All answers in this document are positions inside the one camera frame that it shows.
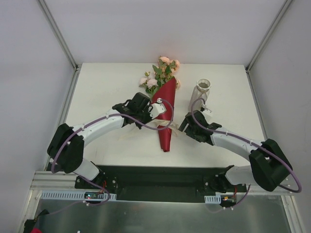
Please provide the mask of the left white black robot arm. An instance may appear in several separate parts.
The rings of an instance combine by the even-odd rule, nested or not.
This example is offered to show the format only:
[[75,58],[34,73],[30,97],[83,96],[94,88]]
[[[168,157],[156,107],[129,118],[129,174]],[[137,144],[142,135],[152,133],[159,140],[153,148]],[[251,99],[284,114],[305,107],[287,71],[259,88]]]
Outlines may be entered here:
[[152,104],[149,97],[138,92],[131,100],[114,105],[104,115],[105,119],[94,120],[94,124],[83,123],[71,127],[64,123],[58,126],[47,154],[56,159],[55,169],[83,176],[87,185],[97,189],[102,185],[103,178],[99,169],[84,158],[84,147],[112,130],[134,123],[133,119],[146,124],[164,111],[161,104]]

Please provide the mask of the beige faceted vase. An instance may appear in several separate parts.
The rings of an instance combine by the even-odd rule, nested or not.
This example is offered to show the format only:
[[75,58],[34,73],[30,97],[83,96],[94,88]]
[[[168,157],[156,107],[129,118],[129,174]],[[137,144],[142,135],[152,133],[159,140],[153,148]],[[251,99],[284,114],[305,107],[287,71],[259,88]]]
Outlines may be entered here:
[[211,82],[208,79],[199,79],[197,81],[196,86],[193,89],[190,103],[188,106],[189,112],[191,111],[191,108],[193,107],[193,110],[200,110],[202,108],[203,103],[200,101],[197,101],[195,104],[193,104],[198,98],[203,98],[205,101],[207,101],[208,96],[210,94],[210,88],[211,88]]

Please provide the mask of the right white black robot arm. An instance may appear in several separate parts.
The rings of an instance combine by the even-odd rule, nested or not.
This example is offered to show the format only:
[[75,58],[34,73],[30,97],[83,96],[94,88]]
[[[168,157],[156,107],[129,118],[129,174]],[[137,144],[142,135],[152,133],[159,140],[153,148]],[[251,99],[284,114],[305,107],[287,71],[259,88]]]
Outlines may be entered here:
[[209,124],[198,110],[185,116],[179,130],[198,142],[224,148],[249,161],[248,166],[226,167],[211,181],[219,192],[228,192],[240,184],[257,184],[272,192],[290,174],[291,164],[278,143],[272,139],[251,141],[235,135],[220,124]]

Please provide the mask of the red wrapping paper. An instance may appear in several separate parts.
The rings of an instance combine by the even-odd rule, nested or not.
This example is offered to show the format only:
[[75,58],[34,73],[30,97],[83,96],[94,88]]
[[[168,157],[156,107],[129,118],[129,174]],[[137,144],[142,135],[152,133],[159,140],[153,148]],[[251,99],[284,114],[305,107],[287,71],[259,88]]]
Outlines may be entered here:
[[[172,107],[174,107],[176,93],[176,78],[171,78],[165,84],[163,84],[158,91],[152,97],[152,102],[155,102],[158,98],[162,98],[168,101]],[[170,106],[164,102],[167,111],[164,114],[159,115],[156,119],[170,121],[172,119],[174,111]],[[170,151],[172,130],[170,128],[158,131],[160,147],[164,152]]]

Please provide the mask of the pink artificial flower bunch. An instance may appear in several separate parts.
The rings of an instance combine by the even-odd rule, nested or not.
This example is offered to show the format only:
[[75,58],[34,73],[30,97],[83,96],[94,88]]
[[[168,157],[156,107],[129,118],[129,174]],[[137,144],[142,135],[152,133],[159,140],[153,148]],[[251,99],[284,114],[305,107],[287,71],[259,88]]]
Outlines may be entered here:
[[144,77],[139,81],[139,87],[144,88],[150,98],[168,81],[172,81],[173,79],[175,79],[175,90],[180,88],[180,81],[175,77],[176,72],[180,68],[180,62],[178,60],[159,56],[157,66],[152,65],[152,67],[153,74],[150,71],[146,71]]

